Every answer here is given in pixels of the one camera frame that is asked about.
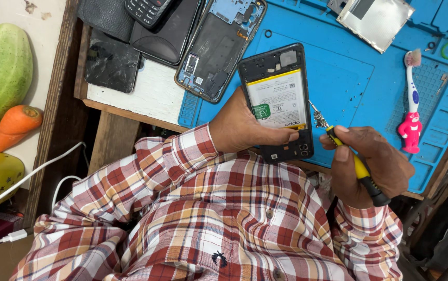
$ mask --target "toy carrot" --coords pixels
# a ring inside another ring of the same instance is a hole
[[[0,121],[0,152],[17,144],[31,130],[41,125],[42,114],[29,105],[16,105]]]

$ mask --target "toothbrush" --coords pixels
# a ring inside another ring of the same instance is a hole
[[[412,154],[420,152],[418,140],[422,131],[422,123],[418,114],[419,96],[415,83],[413,82],[413,67],[420,66],[422,54],[420,49],[409,51],[404,55],[406,66],[406,80],[408,82],[408,114],[404,122],[399,126],[398,132],[404,139],[403,150]]]

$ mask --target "plaid shirt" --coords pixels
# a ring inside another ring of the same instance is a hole
[[[301,169],[218,153],[208,125],[135,148],[38,218],[10,280],[402,278],[388,207],[339,202],[330,229]]]

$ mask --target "blue silicone repair mat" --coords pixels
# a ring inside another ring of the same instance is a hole
[[[412,20],[380,54],[340,25],[324,1],[269,0],[244,58],[293,42],[303,43],[309,98],[327,122],[372,126],[400,149],[397,126],[408,108],[403,58],[408,50],[420,48],[422,64],[414,68],[413,78],[424,129],[420,153],[406,155],[416,169],[409,191],[421,193],[448,146],[448,60],[441,56],[441,48],[448,43],[448,0],[442,4],[440,0],[414,0],[410,4],[417,10]],[[268,29],[272,31],[270,38],[265,36]],[[429,42],[436,48],[425,52]],[[215,105],[186,94],[179,124],[195,127],[212,120],[238,86],[240,80],[234,73],[222,100]],[[317,141],[324,133],[324,129],[313,129],[314,156],[305,161],[330,167],[333,151],[322,149]]]

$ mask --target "smartphone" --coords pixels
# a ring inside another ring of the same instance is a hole
[[[85,81],[123,93],[131,93],[137,77],[140,53],[129,44],[92,29],[87,52]]]
[[[314,155],[304,46],[295,43],[238,63],[248,108],[264,127],[298,131],[296,141],[261,145],[267,163],[310,158]]]
[[[175,73],[175,82],[218,103],[267,10],[263,0],[213,0]]]
[[[130,44],[146,58],[177,68],[198,23],[203,0],[175,0],[155,29],[134,24]]]

